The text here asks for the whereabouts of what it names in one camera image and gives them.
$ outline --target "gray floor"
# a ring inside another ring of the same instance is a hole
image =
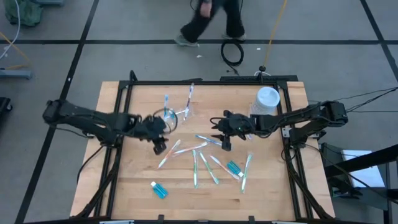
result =
[[[42,23],[22,29],[25,40],[78,40],[93,0],[67,0],[64,7],[46,7]],[[88,40],[173,39],[188,22],[192,10],[187,0],[100,0]],[[397,40],[395,0],[368,1],[386,40]],[[268,39],[282,1],[244,2],[243,19],[249,39]],[[220,12],[202,39],[219,39],[225,14]],[[0,16],[0,32],[13,37],[16,27]],[[377,40],[359,0],[289,1],[276,39]],[[41,114],[47,100],[59,97],[77,45],[29,45],[18,47],[30,57],[31,80],[0,80],[0,96],[10,97],[14,110],[0,132],[0,217],[14,222],[48,130]],[[398,57],[398,45],[388,46]],[[266,46],[243,45],[245,59],[238,68],[253,75],[263,63]],[[226,54],[237,54],[227,47]],[[0,67],[22,63],[12,49]],[[229,75],[220,57],[219,44],[183,49],[172,44],[85,45],[67,99],[94,108],[101,82],[124,80],[133,69],[140,80],[217,80]],[[268,63],[273,75],[298,75],[311,100],[332,100],[397,86],[397,80],[380,45],[273,45]],[[346,106],[368,97],[345,101]],[[398,110],[392,93],[363,110]],[[397,144],[398,119],[394,113],[353,113],[343,128],[327,129],[322,139],[343,148],[375,150]],[[35,191],[26,222],[67,218],[75,193],[75,179],[86,141],[57,131]],[[397,187],[396,165],[391,164],[392,187]],[[333,199],[336,215],[343,220],[382,223],[382,212],[363,204]]]

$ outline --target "wooden table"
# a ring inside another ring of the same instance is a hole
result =
[[[302,82],[288,82],[293,110],[307,106],[307,97]],[[177,130],[169,136],[170,148],[181,139],[180,149],[203,142],[195,134],[210,136],[219,133],[211,129],[209,119],[222,116],[223,110],[248,114],[251,102],[261,86],[195,86],[192,96],[192,116],[179,122]],[[184,109],[189,86],[135,86],[132,91],[130,113],[143,116],[152,114],[164,106],[164,95],[169,95],[169,106],[175,110]],[[102,84],[97,110],[112,112],[118,90],[118,82]],[[248,220],[254,215],[256,220],[295,220],[289,179],[285,162],[280,158],[282,138],[280,131],[267,139],[254,137],[243,141],[231,138],[233,150],[226,152],[219,146],[203,148],[213,172],[219,178],[216,185],[203,161],[198,158],[198,184],[193,187],[192,153],[169,159],[157,170],[165,153],[156,156],[152,143],[124,138],[121,165],[119,169],[112,219],[156,220],[159,214],[166,220]],[[307,144],[317,146],[316,140]],[[85,159],[99,147],[97,140],[89,140]],[[249,166],[246,192],[240,192],[241,183],[218,167],[210,154],[226,164],[233,160],[241,168],[246,163],[247,154],[253,153]],[[104,151],[84,169],[77,186],[71,215],[76,215],[98,189],[104,161]],[[308,188],[319,204],[334,216],[331,198],[319,152],[308,147],[302,149]],[[150,183],[162,184],[169,195],[160,199],[153,192]],[[302,216],[305,216],[303,198],[297,188]],[[108,192],[104,194],[101,214],[105,214]]]

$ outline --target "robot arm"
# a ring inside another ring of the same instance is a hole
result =
[[[251,114],[250,118],[243,114],[233,114],[224,111],[225,118],[211,118],[213,129],[218,129],[223,134],[213,136],[223,142],[222,148],[231,150],[230,137],[239,136],[246,140],[246,134],[255,134],[260,138],[269,137],[278,128],[311,121],[302,128],[292,128],[289,131],[291,144],[304,144],[307,138],[326,127],[340,127],[348,122],[344,104],[336,101],[325,101],[306,108],[288,113],[273,115]]]
[[[155,154],[159,155],[166,149],[165,142],[168,139],[163,135],[168,133],[165,132],[167,125],[164,120],[154,115],[142,120],[140,115],[102,113],[73,105],[66,100],[55,100],[47,102],[43,119],[49,125],[69,124],[84,133],[93,134],[105,146],[117,145],[121,136],[152,141]]]

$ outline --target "black pants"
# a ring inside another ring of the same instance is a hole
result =
[[[198,41],[199,36],[205,31],[206,27],[220,9],[223,7],[226,15],[226,33],[230,37],[240,37],[244,34],[244,28],[242,25],[241,15],[239,13],[239,1],[238,0],[212,0],[212,7],[210,12],[210,18],[206,18],[200,15],[201,0],[198,0],[198,6],[195,11],[195,15],[190,23],[181,28],[181,34],[189,42]]]

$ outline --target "sneaker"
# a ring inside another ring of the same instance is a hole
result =
[[[223,39],[226,40],[238,40],[238,41],[245,41],[246,40],[246,34],[243,34],[240,37],[230,37],[226,32],[222,35]]]
[[[178,44],[179,46],[183,47],[199,47],[198,42],[192,43],[186,40],[186,38],[180,34],[174,39],[175,43]]]

